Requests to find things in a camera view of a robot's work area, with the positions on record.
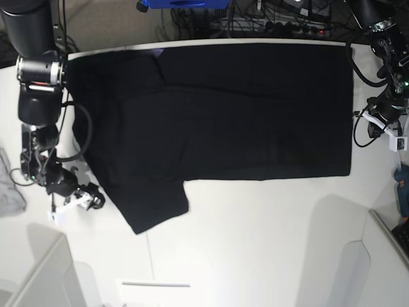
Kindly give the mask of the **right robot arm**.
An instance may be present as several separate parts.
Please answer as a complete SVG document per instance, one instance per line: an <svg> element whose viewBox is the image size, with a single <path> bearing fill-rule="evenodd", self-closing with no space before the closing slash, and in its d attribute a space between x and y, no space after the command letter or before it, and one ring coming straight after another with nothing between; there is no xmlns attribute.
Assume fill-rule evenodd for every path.
<svg viewBox="0 0 409 307"><path fill-rule="evenodd" d="M63 102L66 88L66 25L61 23L59 1L1 1L1 16L17 51L20 83L18 116L22 122L20 171L26 180L45 188L50 196L66 199L64 209L81 205L100 209L105 204L98 186L80 185L63 163L81 158L91 144L93 120L75 102ZM61 109L77 106L87 120L85 143L71 157L57 156L60 132L56 127Z"/></svg>

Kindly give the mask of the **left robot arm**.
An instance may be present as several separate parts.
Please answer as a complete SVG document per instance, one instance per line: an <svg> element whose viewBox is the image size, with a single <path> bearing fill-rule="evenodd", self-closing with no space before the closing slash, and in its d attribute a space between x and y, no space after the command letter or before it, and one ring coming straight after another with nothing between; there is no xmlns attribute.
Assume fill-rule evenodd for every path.
<svg viewBox="0 0 409 307"><path fill-rule="evenodd" d="M364 108L382 124L397 122L408 107L408 47L394 20L396 1L347 1L360 31L346 43L347 59L358 77L370 87L385 89L377 97L367 99ZM351 44L367 35L372 52L382 60L378 82L370 81L352 58Z"/></svg>

